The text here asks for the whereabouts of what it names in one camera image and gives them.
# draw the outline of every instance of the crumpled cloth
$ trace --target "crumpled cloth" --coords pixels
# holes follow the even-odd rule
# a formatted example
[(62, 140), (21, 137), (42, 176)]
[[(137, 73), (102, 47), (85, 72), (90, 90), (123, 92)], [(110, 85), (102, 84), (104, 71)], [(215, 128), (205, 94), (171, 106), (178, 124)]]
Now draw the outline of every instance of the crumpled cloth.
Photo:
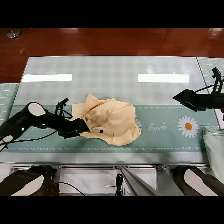
[(88, 94), (85, 103), (72, 105), (72, 116), (72, 119), (82, 118), (90, 129), (81, 136), (99, 138), (108, 144), (127, 145), (141, 134), (136, 124), (135, 107), (113, 98), (98, 100)]

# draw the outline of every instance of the flower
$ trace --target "flower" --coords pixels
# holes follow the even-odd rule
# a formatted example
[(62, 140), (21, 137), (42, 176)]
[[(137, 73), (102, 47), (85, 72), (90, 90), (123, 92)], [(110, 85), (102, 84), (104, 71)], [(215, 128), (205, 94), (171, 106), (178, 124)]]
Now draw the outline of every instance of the flower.
[(182, 117), (178, 121), (177, 127), (179, 131), (182, 131), (182, 135), (185, 137), (194, 138), (198, 134), (198, 124), (194, 118)]

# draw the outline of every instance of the yellow flower center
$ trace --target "yellow flower center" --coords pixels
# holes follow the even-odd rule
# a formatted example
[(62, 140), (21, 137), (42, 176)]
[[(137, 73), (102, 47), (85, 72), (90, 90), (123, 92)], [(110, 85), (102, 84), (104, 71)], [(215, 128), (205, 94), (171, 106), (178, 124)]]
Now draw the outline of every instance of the yellow flower center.
[(185, 124), (185, 128), (186, 128), (187, 130), (191, 130), (191, 129), (192, 129), (192, 125), (191, 125), (190, 123), (186, 123), (186, 124)]

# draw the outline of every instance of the green mat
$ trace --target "green mat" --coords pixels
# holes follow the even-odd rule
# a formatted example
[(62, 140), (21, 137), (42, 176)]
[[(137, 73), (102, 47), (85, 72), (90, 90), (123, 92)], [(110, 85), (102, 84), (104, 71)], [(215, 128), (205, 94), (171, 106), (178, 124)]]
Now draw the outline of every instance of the green mat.
[[(213, 110), (196, 113), (181, 105), (137, 105), (135, 107), (142, 133), (135, 142), (129, 145), (116, 147), (108, 145), (100, 139), (86, 139), (84, 137), (63, 139), (54, 134), (39, 141), (11, 144), (4, 151), (27, 153), (200, 152), (205, 151), (202, 140), (203, 128), (206, 126), (211, 129), (219, 129)], [(22, 108), (23, 106), (13, 106), (10, 116)], [(55, 107), (45, 106), (45, 108), (53, 112)], [(71, 112), (71, 106), (67, 106), (65, 109)], [(19, 139), (38, 138), (53, 131), (52, 129), (41, 130), (31, 127)]]

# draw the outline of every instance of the white circular joint cover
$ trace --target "white circular joint cover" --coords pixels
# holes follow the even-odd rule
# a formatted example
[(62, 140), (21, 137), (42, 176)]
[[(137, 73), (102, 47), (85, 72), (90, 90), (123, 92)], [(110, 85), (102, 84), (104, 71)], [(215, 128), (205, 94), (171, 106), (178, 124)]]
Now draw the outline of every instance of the white circular joint cover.
[(37, 117), (46, 114), (44, 108), (39, 103), (30, 103), (28, 110)]

